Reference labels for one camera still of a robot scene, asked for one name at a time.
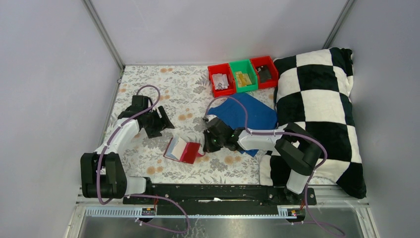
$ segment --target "open red box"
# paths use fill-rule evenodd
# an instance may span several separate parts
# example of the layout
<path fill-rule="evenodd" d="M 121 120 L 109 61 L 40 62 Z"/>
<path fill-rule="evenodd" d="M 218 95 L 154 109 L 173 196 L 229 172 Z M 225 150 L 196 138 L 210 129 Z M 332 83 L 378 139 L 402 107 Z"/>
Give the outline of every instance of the open red box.
<path fill-rule="evenodd" d="M 220 97 L 220 96 L 232 95 L 236 93 L 235 79 L 233 78 L 232 70 L 230 69 L 230 66 L 228 63 L 212 65 L 207 68 L 209 69 L 209 79 L 211 81 L 211 87 L 213 88 L 213 94 L 215 98 Z M 227 89 L 216 90 L 214 88 L 213 74 L 217 74 L 217 73 L 222 73 L 222 74 L 227 75 L 227 81 L 229 82 L 229 86 L 227 87 Z"/>
<path fill-rule="evenodd" d="M 271 88 L 277 86 L 278 82 L 278 72 L 274 66 L 273 60 L 270 56 L 263 56 L 258 58 L 250 59 L 252 66 L 254 67 L 255 73 L 258 78 L 258 89 Z M 258 75 L 257 68 L 263 65 L 267 65 L 268 70 L 271 74 L 271 79 L 267 80 L 265 83 L 260 82 L 260 76 Z"/>

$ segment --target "blue towel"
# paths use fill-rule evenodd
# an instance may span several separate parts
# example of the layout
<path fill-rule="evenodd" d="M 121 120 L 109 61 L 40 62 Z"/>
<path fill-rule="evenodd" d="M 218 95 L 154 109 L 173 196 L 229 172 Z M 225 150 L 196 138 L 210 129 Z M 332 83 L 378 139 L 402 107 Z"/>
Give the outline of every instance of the blue towel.
<path fill-rule="evenodd" d="M 277 113 L 275 110 L 267 107 L 264 103 L 247 93 L 235 93 L 230 95 L 241 102 L 248 112 L 248 128 L 254 130 L 272 130 L 277 123 Z M 245 112 L 244 109 L 232 99 L 227 99 L 220 106 L 211 108 L 209 115 L 216 115 L 232 129 L 244 127 Z M 255 156 L 258 150 L 245 151 L 251 156 Z"/>

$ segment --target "checkered pillow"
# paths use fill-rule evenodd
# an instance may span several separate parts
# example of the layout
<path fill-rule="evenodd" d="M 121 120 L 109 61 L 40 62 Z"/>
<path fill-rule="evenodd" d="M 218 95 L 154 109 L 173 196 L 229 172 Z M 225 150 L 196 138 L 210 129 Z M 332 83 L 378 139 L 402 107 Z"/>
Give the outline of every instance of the checkered pillow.
<path fill-rule="evenodd" d="M 295 122 L 326 148 L 328 160 L 315 176 L 332 180 L 353 197 L 364 198 L 366 186 L 349 99 L 351 55 L 350 49 L 331 48 L 275 59 L 280 78 L 274 103 L 280 127 Z M 284 185 L 289 174 L 290 167 L 278 155 L 262 158 L 262 185 Z"/>

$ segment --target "floral tablecloth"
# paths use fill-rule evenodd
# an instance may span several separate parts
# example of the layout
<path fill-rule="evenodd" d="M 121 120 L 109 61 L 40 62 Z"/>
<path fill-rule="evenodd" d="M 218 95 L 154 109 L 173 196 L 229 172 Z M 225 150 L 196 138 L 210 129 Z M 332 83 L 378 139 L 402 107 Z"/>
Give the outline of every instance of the floral tablecloth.
<path fill-rule="evenodd" d="M 142 130 L 126 148 L 121 161 L 127 176 L 150 177 L 154 183 L 227 183 L 259 184 L 259 161 L 265 151 L 255 157 L 226 148 L 197 158 L 193 165 L 163 157 L 169 140 L 179 135 L 186 141 L 204 143 L 202 117 L 213 99 L 207 66 L 127 66 L 112 110 L 106 135 L 112 132 L 117 116 L 131 104 L 131 97 L 143 86 L 160 89 L 157 106 L 163 106 L 175 129 L 165 129 L 163 136 L 148 139 Z M 273 107 L 273 88 L 249 94 Z M 156 100 L 154 89 L 140 93 Z M 214 103 L 220 105 L 224 99 Z M 312 184 L 333 184 L 314 178 Z"/>

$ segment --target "white wall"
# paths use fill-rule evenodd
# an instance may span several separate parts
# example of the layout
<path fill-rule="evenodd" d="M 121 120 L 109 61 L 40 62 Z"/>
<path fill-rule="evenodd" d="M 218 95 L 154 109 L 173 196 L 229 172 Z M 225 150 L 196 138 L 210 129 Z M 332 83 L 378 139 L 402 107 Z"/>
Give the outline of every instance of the white wall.
<path fill-rule="evenodd" d="M 118 71 L 82 1 L 0 2 L 0 237 L 63 236 Z"/>
<path fill-rule="evenodd" d="M 346 0 L 92 2 L 126 64 L 188 64 L 319 50 Z"/>
<path fill-rule="evenodd" d="M 382 238 L 419 237 L 420 1 L 357 1 L 334 45 L 354 50 L 351 95 Z"/>

